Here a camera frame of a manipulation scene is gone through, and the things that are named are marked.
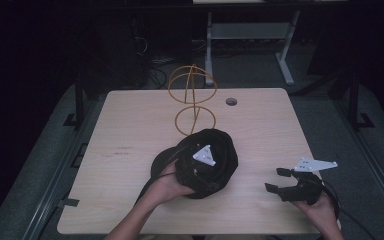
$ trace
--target white triangular label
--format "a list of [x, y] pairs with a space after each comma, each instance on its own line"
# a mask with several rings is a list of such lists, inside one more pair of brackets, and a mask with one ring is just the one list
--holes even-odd
[[211, 154], [210, 145], [206, 145], [201, 148], [201, 150], [193, 155], [193, 158], [210, 166], [214, 166], [216, 164], [213, 159], [213, 155]]
[[325, 162], [310, 158], [301, 158], [297, 166], [294, 168], [296, 172], [315, 172], [329, 168], [337, 167], [336, 162]]

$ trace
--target person's left hand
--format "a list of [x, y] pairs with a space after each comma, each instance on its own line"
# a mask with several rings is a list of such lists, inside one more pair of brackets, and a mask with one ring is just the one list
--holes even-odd
[[[176, 172], [175, 162], [167, 165], [160, 175]], [[155, 180], [141, 198], [149, 204], [157, 207], [158, 205], [169, 202], [176, 197], [192, 194], [195, 191], [177, 182], [176, 175], [170, 174]]]

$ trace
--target black cap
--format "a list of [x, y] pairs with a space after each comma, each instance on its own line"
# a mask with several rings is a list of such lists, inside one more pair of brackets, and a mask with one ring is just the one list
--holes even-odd
[[[207, 145], [210, 146], [214, 166], [193, 158], [196, 152]], [[187, 136], [177, 146], [157, 155], [151, 166], [151, 178], [142, 189], [138, 200], [162, 170], [174, 161], [177, 181], [195, 190], [195, 193], [187, 195], [193, 199], [202, 199], [223, 189], [238, 167], [238, 156], [232, 138], [218, 129], [204, 129]]]

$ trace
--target person's right hand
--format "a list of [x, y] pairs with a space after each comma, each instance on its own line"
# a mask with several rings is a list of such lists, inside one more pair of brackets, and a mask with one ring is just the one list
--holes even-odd
[[291, 203], [310, 219], [311, 223], [320, 231], [325, 240], [344, 239], [336, 222], [334, 205], [325, 193], [322, 193], [319, 200], [313, 205], [308, 205], [306, 201]]
[[191, 188], [181, 185], [177, 181], [175, 174], [170, 174], [175, 172], [175, 162], [167, 165], [160, 175], [169, 175], [156, 179], [155, 182], [149, 186], [148, 190], [146, 190], [142, 197], [143, 200], [146, 200], [154, 207], [157, 207], [158, 205], [169, 202], [177, 197], [195, 193]]

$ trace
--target white desk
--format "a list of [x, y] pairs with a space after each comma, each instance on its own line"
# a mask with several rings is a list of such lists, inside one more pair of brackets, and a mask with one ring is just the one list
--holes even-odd
[[[212, 90], [197, 90], [208, 96]], [[236, 106], [228, 106], [235, 98]], [[233, 139], [239, 167], [226, 188], [201, 200], [178, 198], [159, 206], [144, 234], [297, 234], [316, 230], [264, 183], [296, 185], [276, 175], [301, 157], [312, 157], [283, 89], [219, 89], [200, 104], [217, 117], [216, 128]], [[167, 91], [114, 91], [104, 104], [58, 224], [64, 234], [108, 233], [132, 208], [149, 179], [155, 156], [184, 138], [174, 118], [185, 107]], [[200, 130], [212, 117], [200, 115]]]

